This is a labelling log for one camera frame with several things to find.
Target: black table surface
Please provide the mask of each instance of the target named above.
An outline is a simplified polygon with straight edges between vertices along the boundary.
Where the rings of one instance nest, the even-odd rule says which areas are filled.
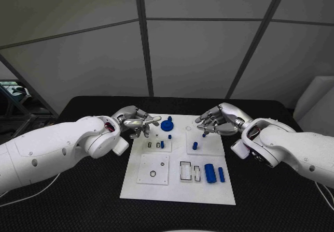
[[[272,118],[301,131],[277,101],[150,97],[75,97],[58,120],[111,116],[135,105],[148,113],[200,115],[222,102],[238,106],[252,118]],[[233,154],[241,135],[222,137],[236,205],[120,199],[130,149],[118,157],[110,152],[91,157],[65,171],[50,188],[35,198],[0,208],[0,231],[146,231],[199,229],[223,232],[334,231],[334,212],[314,182],[281,163],[274,169],[253,158]],[[48,179],[16,189],[2,204],[39,192]]]

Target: table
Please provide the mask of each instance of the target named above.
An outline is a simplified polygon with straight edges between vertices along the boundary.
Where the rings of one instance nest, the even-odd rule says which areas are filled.
[[[58,123],[110,116],[128,105],[153,113],[199,115],[222,102],[301,131],[284,105],[258,100],[84,96],[71,100]],[[111,152],[85,158],[38,197],[0,208],[2,231],[334,231],[334,212],[314,182],[285,163],[272,169],[253,158],[239,159],[230,151],[238,137],[222,137],[236,206],[120,199],[128,149],[120,157]],[[13,190],[2,202],[30,196],[50,180]]]

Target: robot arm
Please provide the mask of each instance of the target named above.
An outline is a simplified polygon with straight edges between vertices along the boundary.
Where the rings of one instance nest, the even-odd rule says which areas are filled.
[[[88,116],[23,134],[0,145],[0,193],[50,178],[86,156],[99,158],[111,150],[121,155],[128,148],[121,131],[130,128],[131,138],[141,131],[148,137],[148,125],[158,120],[128,106],[112,117]]]
[[[233,105],[222,103],[197,119],[206,133],[242,133],[232,145],[236,155],[252,155],[269,167],[285,162],[308,179],[334,188],[334,138],[313,132],[297,133],[269,118],[252,119]]]

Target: peg board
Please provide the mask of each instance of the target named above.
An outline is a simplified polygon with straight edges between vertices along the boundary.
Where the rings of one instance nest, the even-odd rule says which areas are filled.
[[[166,132],[161,130],[160,126],[156,127],[154,125],[150,125],[150,138],[146,138],[144,135],[141,135],[141,137],[134,140],[120,198],[235,205],[220,136],[210,133],[205,138],[202,137],[203,133],[196,128],[197,124],[194,123],[194,119],[199,116],[150,115],[161,116],[161,121],[167,120],[167,117],[171,116],[174,129]],[[170,143],[171,151],[161,151],[163,149],[153,149],[153,151],[150,151],[150,149],[147,149],[148,142],[151,142],[151,146],[156,147],[156,143],[160,143],[161,141],[166,141],[167,144]],[[193,142],[199,143],[199,149],[196,151],[189,148]],[[164,157],[169,156],[167,185],[138,183],[138,173],[143,175],[140,166],[144,154],[156,156],[164,155]],[[181,161],[192,163],[190,182],[183,182],[180,180]],[[158,168],[154,159],[151,162],[153,167]],[[205,165],[207,163],[212,163],[215,166],[217,182],[213,184],[209,184],[206,180]],[[200,167],[200,182],[194,181],[194,166]],[[219,167],[223,168],[225,183],[222,183],[219,179]]]

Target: circular hole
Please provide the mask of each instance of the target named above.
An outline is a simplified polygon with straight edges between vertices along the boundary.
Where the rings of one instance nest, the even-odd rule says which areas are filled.
[[[315,167],[311,165],[310,166],[310,172],[314,172],[315,171]]]
[[[36,160],[36,159],[32,160],[32,165],[33,165],[35,167],[38,166],[38,160]]]

